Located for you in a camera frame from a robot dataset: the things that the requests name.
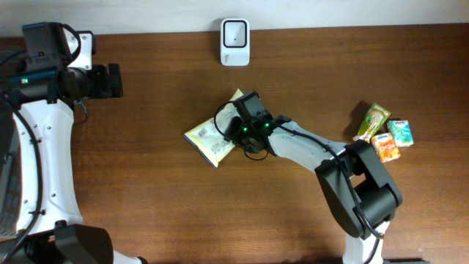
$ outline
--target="white wall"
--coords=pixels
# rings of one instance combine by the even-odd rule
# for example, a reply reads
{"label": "white wall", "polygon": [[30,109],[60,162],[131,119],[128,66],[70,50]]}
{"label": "white wall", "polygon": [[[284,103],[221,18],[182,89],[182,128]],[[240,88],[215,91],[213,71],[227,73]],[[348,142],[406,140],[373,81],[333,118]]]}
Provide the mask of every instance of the white wall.
{"label": "white wall", "polygon": [[469,0],[0,0],[0,36],[40,21],[95,34],[212,31],[226,17],[252,29],[467,23]]}

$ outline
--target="white barcode scanner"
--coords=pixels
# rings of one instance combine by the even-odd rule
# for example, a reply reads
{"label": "white barcode scanner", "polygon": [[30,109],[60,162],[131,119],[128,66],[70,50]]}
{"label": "white barcode scanner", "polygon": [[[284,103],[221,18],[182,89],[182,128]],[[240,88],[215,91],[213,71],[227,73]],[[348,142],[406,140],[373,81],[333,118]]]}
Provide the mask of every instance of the white barcode scanner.
{"label": "white barcode scanner", "polygon": [[220,25],[220,59],[225,66],[249,64],[249,22],[242,18],[227,18]]}

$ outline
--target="wooden table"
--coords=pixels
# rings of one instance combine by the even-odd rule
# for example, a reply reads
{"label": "wooden table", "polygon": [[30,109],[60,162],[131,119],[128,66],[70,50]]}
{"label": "wooden table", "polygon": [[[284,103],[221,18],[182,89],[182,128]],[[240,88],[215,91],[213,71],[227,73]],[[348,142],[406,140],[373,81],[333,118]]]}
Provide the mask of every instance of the wooden table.
{"label": "wooden table", "polygon": [[342,256],[312,173],[241,150],[214,170],[182,138],[240,88],[334,141],[350,142],[370,103],[409,120],[416,143],[385,164],[404,203],[383,256],[469,261],[469,25],[255,31],[247,67],[221,65],[215,32],[97,40],[94,63],[120,64],[125,96],[86,103],[73,171],[86,224],[115,249],[150,263]]}

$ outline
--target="wood grain surface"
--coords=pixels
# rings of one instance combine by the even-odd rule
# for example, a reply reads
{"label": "wood grain surface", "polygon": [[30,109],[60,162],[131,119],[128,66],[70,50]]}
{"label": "wood grain surface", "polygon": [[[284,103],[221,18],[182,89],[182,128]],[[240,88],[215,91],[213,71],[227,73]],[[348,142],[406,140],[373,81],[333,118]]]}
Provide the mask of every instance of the wood grain surface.
{"label": "wood grain surface", "polygon": [[120,64],[125,95],[86,102],[73,172],[86,224],[116,250],[149,263],[342,256],[315,175],[241,150],[214,170],[182,138],[240,88],[334,141],[350,142],[371,103],[409,120],[416,143],[385,164],[404,203],[383,256],[469,262],[469,25],[254,31],[247,67],[221,65],[215,32],[97,41],[94,63]]}

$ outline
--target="green snack packet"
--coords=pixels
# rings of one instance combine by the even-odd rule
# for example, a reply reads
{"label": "green snack packet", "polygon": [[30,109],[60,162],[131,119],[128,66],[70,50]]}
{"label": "green snack packet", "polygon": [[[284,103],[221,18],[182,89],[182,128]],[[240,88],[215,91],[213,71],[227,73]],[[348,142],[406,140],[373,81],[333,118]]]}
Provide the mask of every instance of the green snack packet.
{"label": "green snack packet", "polygon": [[369,143],[371,137],[383,126],[390,115],[389,111],[373,103],[366,113],[365,120],[360,125],[358,135],[353,137],[353,141],[362,139]]}

